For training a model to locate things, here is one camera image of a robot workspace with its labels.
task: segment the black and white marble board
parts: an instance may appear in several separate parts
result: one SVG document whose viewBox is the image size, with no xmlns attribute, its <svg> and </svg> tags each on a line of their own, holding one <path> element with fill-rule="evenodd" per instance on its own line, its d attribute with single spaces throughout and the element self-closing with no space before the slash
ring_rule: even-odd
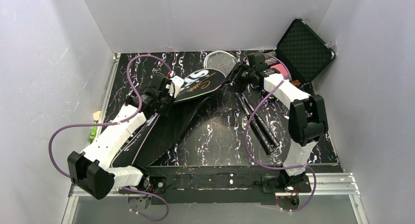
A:
<svg viewBox="0 0 415 224">
<path fill-rule="evenodd" d="M 235 57 L 242 60 L 246 55 L 255 51 L 231 51 Z M 152 54 L 162 58 L 182 78 L 191 72 L 203 68 L 203 60 L 209 52 L 167 52 L 167 53 L 140 53 Z M 114 84 L 110 94 L 105 121 L 112 120 L 119 112 L 127 95 L 132 91 L 127 77 L 126 67 L 133 54 L 121 54 L 116 71 Z M 151 58 L 141 58 L 134 63 L 131 76 L 136 86 L 147 85 L 156 72 L 166 73 L 158 61 Z M 309 93 L 311 85 L 301 86 Z M 256 106 L 262 95 L 253 89 L 245 92 L 251 105 Z M 233 93 L 226 91 L 223 96 L 214 98 L 206 109 L 201 111 L 189 126 L 185 136 L 177 142 L 162 157 L 152 165 L 162 166 L 201 166 L 201 165 L 252 165 L 243 146 L 243 131 L 246 127 L 247 117 Z M 288 109 L 275 99 L 266 101 L 258 114 L 270 126 L 281 146 L 271 155 L 267 156 L 250 132 L 249 148 L 256 159 L 264 164 L 281 164 L 287 157 L 290 146 L 288 134 Z M 325 135 L 318 142 L 309 158 L 309 163 L 338 163 L 329 135 Z"/>
</svg>

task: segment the white wall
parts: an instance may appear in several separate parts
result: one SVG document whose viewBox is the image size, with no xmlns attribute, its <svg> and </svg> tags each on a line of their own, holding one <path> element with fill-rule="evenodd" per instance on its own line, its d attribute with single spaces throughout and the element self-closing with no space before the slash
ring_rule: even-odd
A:
<svg viewBox="0 0 415 224">
<path fill-rule="evenodd" d="M 317 29 L 332 0 L 85 0 L 114 52 L 274 48 L 291 21 Z"/>
<path fill-rule="evenodd" d="M 92 122 L 113 55 L 83 0 L 0 0 L 0 24 L 1 223 L 60 223 L 70 181 L 47 143 L 61 126 Z M 65 171 L 88 132 L 57 136 Z"/>
<path fill-rule="evenodd" d="M 337 58 L 315 81 L 370 223 L 413 223 L 415 0 L 333 0 L 318 29 Z"/>
</svg>

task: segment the pink object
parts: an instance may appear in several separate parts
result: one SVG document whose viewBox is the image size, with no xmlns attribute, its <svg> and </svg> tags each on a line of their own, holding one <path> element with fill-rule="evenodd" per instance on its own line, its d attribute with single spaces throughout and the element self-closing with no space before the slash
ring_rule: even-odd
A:
<svg viewBox="0 0 415 224">
<path fill-rule="evenodd" d="M 290 74 L 288 74 L 287 70 L 282 64 L 276 64 L 271 66 L 271 68 L 277 69 L 284 77 L 290 77 Z"/>
</svg>

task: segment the green object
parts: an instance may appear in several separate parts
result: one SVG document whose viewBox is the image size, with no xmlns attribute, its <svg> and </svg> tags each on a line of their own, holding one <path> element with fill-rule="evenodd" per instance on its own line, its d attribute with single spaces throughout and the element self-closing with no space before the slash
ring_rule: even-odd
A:
<svg viewBox="0 0 415 224">
<path fill-rule="evenodd" d="M 92 142 L 95 139 L 96 131 L 98 130 L 98 127 L 93 126 L 90 133 L 90 139 L 89 141 Z"/>
</svg>

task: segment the marble-patterned surface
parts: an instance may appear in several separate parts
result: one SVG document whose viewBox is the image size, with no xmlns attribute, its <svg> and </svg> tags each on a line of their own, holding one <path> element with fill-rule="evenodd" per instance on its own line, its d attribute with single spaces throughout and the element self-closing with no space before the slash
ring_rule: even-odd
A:
<svg viewBox="0 0 415 224">
<path fill-rule="evenodd" d="M 253 51 L 232 51 L 240 60 Z M 151 53 L 165 60 L 177 75 L 186 77 L 191 72 L 203 68 L 203 60 L 208 52 L 171 52 Z M 126 78 L 126 66 L 137 54 L 122 54 L 115 75 L 110 101 L 106 112 L 106 121 L 113 119 L 126 96 L 131 93 Z M 151 58 L 138 59 L 132 67 L 131 76 L 136 86 L 147 85 L 156 72 L 166 70 Z M 304 91 L 312 92 L 311 86 L 302 86 Z M 262 95 L 249 88 L 245 92 L 251 104 L 257 105 Z M 288 109 L 275 99 L 270 99 L 258 113 L 280 140 L 280 147 L 267 156 L 252 132 L 249 135 L 249 147 L 256 159 L 265 164 L 281 164 L 287 156 L 290 146 L 288 134 Z M 213 98 L 206 109 L 196 116 L 195 123 L 189 126 L 185 136 L 153 165 L 250 165 L 249 157 L 243 146 L 243 131 L 247 117 L 239 109 L 236 98 L 231 92 L 224 92 Z M 309 163 L 337 163 L 337 157 L 329 135 L 322 137 L 310 156 Z"/>
</svg>

